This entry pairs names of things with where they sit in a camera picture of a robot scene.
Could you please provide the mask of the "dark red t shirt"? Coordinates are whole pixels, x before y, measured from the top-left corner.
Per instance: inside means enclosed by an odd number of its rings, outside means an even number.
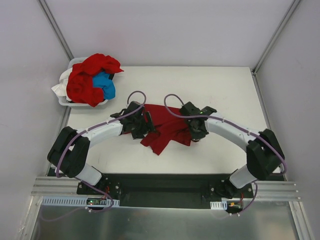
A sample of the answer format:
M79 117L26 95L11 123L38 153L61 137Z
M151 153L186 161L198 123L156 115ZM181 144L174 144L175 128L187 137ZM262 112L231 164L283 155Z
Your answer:
M192 137L184 119L170 114L165 106L146 104L145 110L150 113L155 132L148 133L141 144L150 147L156 155L160 155L170 141L189 147Z

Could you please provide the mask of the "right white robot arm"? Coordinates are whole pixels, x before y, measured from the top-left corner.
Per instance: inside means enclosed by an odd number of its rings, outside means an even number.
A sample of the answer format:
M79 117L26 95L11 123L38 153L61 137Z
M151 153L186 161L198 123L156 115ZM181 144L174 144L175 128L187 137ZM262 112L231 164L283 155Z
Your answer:
M240 126L224 118L214 108L206 106L199 109L190 101L180 108L179 113L186 117L184 120L193 141L198 142L214 133L246 153L246 164L214 187L215 194L222 198L235 198L246 185L266 180L285 161L278 139L270 129L258 131Z

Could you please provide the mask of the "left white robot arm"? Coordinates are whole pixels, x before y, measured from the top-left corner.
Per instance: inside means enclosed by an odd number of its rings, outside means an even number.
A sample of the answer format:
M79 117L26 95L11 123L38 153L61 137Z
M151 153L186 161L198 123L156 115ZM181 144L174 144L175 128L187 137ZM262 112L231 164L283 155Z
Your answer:
M64 175L86 182L88 188L99 195L105 191L106 182L102 179L103 174L87 163L89 149L120 135L131 134L135 140L143 139L154 131L151 113L143 105L132 101L121 112L110 115L106 121L94 126L83 129L64 127L51 147L47 160L56 167L57 177Z

